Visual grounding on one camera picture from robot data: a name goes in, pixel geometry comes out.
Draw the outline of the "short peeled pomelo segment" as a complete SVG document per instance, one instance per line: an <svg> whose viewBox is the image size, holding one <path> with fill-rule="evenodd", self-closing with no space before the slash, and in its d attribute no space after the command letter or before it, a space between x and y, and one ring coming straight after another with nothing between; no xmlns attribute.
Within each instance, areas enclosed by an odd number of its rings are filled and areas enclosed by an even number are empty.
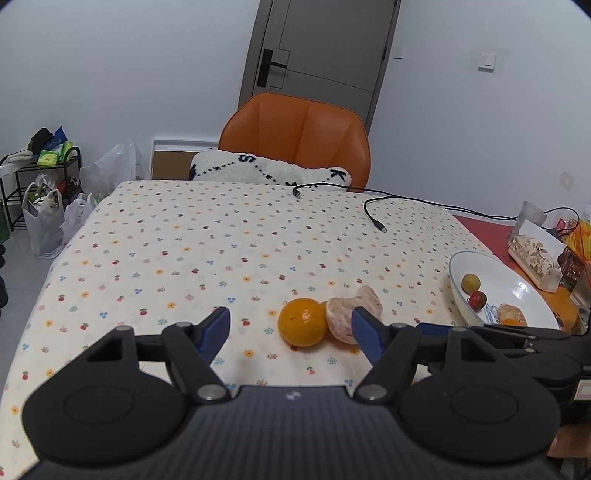
<svg viewBox="0 0 591 480"><path fill-rule="evenodd" d="M504 318L519 318L526 320L525 315L518 307L509 304L502 304L498 307L497 317L498 323Z"/></svg>

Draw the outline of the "red fruit in plate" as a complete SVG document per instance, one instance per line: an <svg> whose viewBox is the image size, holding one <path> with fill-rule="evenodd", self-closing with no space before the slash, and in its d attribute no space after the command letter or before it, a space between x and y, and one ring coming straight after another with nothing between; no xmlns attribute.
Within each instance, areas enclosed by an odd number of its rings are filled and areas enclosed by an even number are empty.
<svg viewBox="0 0 591 480"><path fill-rule="evenodd" d="M486 294L480 290L473 292L467 299L468 305L475 312L481 311L487 304L487 301Z"/></svg>

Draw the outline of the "brown longan in plate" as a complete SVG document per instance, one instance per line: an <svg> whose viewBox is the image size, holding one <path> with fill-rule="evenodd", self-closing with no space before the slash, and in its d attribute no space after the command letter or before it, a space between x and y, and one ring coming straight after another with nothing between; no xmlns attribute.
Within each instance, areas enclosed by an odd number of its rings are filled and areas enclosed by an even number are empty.
<svg viewBox="0 0 591 480"><path fill-rule="evenodd" d="M481 280L476 274L467 273L463 276L461 281L461 288L466 294L472 295L473 293L479 291L480 287Z"/></svg>

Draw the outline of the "white oval plate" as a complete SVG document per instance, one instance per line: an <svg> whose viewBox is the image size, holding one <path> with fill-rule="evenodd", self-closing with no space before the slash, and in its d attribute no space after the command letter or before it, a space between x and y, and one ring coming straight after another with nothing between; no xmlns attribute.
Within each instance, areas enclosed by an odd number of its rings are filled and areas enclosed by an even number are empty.
<svg viewBox="0 0 591 480"><path fill-rule="evenodd" d="M530 327L560 329L538 291L497 258L479 252L457 252L450 258L448 270L456 307L465 324L497 324L497 309L508 304L521 310ZM478 312L469 306L469 295L461 287L466 274L480 279L480 290L487 297L487 304Z"/></svg>

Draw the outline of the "large orange front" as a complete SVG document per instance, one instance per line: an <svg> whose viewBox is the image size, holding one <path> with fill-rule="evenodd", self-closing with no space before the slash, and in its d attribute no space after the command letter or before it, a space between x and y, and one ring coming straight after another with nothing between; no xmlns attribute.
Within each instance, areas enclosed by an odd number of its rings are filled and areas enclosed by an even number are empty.
<svg viewBox="0 0 591 480"><path fill-rule="evenodd" d="M324 339L328 331L325 305L311 298L291 300L280 311L277 329L290 346L315 346Z"/></svg>

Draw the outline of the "floral tablecloth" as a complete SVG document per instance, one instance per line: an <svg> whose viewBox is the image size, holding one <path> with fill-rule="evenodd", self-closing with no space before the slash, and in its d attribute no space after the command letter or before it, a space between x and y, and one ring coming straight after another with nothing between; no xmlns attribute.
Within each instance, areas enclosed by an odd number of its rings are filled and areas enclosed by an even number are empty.
<svg viewBox="0 0 591 480"><path fill-rule="evenodd" d="M231 313L212 366L240 385L355 387L370 363L332 339L294 349L277 316L288 301L324 302L372 288L385 323L457 324L451 256L482 243L446 210L377 203L341 189L214 182L121 184L54 260L27 321L1 400L1 475L36 460L21 423L26 398L114 327L157 334Z"/></svg>

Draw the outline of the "orange red placemat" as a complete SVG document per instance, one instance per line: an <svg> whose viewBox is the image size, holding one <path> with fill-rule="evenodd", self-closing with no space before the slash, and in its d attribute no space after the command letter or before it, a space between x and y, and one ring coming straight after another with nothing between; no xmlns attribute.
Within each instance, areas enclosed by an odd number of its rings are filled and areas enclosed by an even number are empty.
<svg viewBox="0 0 591 480"><path fill-rule="evenodd" d="M532 222L517 230L514 227L495 223L492 220L469 218L457 215L457 220L479 239L500 261L527 280L548 304L556 317L558 326L567 333L579 329L578 309L570 298L570 291L561 286L562 274L558 273L559 262L552 252L558 241L550 240Z"/></svg>

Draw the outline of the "nougat snack bag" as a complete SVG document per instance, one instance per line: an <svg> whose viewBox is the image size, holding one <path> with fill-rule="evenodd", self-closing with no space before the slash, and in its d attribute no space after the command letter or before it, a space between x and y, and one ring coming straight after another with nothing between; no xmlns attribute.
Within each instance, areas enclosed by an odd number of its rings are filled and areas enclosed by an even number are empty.
<svg viewBox="0 0 591 480"><path fill-rule="evenodd" d="M558 259L565 248L562 241L528 220L508 241L509 255L539 290L548 293L557 291L563 277Z"/></svg>

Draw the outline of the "orange snack packet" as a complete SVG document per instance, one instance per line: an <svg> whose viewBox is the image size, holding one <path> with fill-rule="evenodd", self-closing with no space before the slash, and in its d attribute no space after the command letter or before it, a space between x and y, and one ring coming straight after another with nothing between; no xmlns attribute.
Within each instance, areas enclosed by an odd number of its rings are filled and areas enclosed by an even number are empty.
<svg viewBox="0 0 591 480"><path fill-rule="evenodd" d="M580 220L565 240L566 245L584 262L591 262L591 224Z"/></svg>

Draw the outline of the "white black cushion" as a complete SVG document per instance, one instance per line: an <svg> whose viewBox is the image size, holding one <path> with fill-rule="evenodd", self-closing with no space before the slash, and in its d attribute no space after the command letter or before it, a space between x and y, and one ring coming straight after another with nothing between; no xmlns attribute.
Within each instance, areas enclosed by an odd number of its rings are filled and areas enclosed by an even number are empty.
<svg viewBox="0 0 591 480"><path fill-rule="evenodd" d="M305 168L249 153L207 150L191 160L188 179L194 181L297 186L308 183L352 185L342 167Z"/></svg>

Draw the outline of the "black metal shelf rack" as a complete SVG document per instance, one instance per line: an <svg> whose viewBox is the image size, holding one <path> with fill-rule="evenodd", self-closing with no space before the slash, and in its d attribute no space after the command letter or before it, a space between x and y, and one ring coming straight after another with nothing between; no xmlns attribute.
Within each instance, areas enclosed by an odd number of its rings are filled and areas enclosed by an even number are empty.
<svg viewBox="0 0 591 480"><path fill-rule="evenodd" d="M82 192L81 166L82 155L77 146L68 149L63 162L52 166L39 165L36 157L28 158L24 151L5 155L1 159L1 206L10 230L25 228L22 201L46 193L50 187L57 188L68 205Z"/></svg>

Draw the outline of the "grey door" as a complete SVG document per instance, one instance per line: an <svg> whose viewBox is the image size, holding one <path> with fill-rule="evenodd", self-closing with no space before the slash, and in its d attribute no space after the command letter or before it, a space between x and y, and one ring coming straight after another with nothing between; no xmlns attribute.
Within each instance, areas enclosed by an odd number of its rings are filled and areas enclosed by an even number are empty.
<svg viewBox="0 0 591 480"><path fill-rule="evenodd" d="M399 11L396 0L260 1L238 104L263 92L290 95L352 110L369 129ZM264 49L287 70L271 68L266 88L259 88Z"/></svg>

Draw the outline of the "cardboard box by wall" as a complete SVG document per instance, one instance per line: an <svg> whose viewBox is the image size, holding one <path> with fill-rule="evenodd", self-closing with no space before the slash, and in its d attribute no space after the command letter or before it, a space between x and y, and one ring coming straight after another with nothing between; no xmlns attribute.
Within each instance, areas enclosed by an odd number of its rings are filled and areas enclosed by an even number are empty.
<svg viewBox="0 0 591 480"><path fill-rule="evenodd" d="M186 180L193 157L216 149L218 143L197 139L153 139L149 162L152 180Z"/></svg>

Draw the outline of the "white wall socket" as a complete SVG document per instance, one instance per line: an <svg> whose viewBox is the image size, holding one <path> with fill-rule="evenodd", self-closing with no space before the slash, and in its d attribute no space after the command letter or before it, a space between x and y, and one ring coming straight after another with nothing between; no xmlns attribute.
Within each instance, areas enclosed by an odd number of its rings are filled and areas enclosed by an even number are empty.
<svg viewBox="0 0 591 480"><path fill-rule="evenodd" d="M559 186L565 191L570 191L573 187L573 184L574 177L568 172L563 172L560 177Z"/></svg>

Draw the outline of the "white light switch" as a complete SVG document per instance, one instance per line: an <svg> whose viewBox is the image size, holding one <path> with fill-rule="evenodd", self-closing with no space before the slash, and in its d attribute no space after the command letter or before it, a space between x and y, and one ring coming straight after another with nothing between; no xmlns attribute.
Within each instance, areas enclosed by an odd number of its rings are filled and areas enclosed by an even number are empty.
<svg viewBox="0 0 591 480"><path fill-rule="evenodd" d="M494 73L496 70L496 63L496 53L482 53L478 63L478 70L486 73Z"/></svg>

